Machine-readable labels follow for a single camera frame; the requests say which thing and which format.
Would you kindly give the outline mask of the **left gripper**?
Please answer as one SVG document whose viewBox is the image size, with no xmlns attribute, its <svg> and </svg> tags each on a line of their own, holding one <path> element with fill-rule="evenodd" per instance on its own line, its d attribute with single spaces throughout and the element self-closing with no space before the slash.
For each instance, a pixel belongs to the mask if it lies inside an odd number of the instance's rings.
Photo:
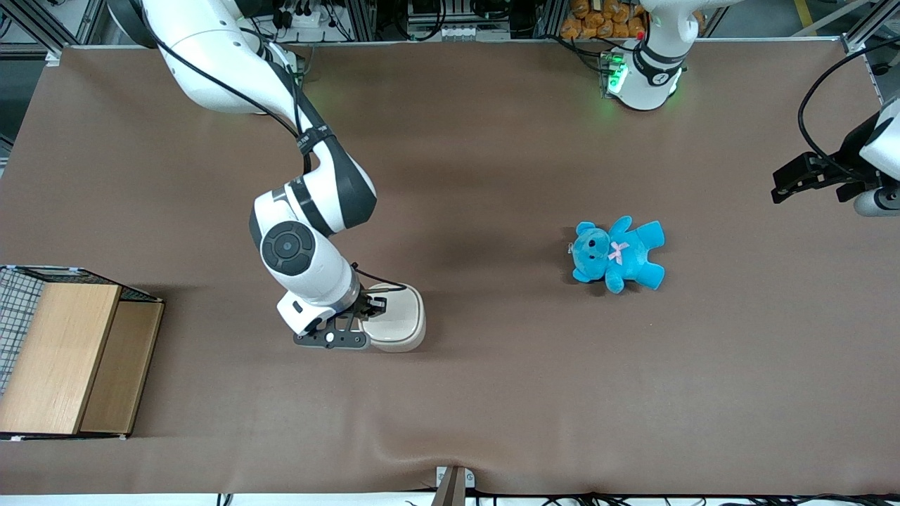
<svg viewBox="0 0 900 506">
<path fill-rule="evenodd" d="M 877 115 L 852 129 L 836 153 L 830 155 L 843 169 L 827 169 L 825 187 L 838 185 L 840 202 L 855 198 L 858 204 L 898 202 L 899 100 L 887 100 Z M 802 153 L 773 173 L 772 202 L 777 205 L 797 193 L 815 190 L 823 173 L 823 161 L 814 153 Z"/>
</svg>

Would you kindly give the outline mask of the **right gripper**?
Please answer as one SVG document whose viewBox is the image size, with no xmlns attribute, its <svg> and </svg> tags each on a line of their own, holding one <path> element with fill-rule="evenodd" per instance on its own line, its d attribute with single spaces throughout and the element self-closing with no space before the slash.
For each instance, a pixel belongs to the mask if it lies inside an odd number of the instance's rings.
<svg viewBox="0 0 900 506">
<path fill-rule="evenodd" d="M 317 330 L 320 324 L 334 320 L 342 313 L 351 313 L 354 307 L 363 304 L 364 298 L 366 298 L 364 313 L 356 314 L 357 320 L 369 321 L 373 315 L 386 313 L 387 298 L 385 296 L 365 295 L 359 290 L 352 290 L 332 304 L 324 306 L 312 304 L 293 292 L 286 292 L 277 302 L 276 308 L 293 334 L 302 337 L 309 335 L 313 330 Z"/>
</svg>

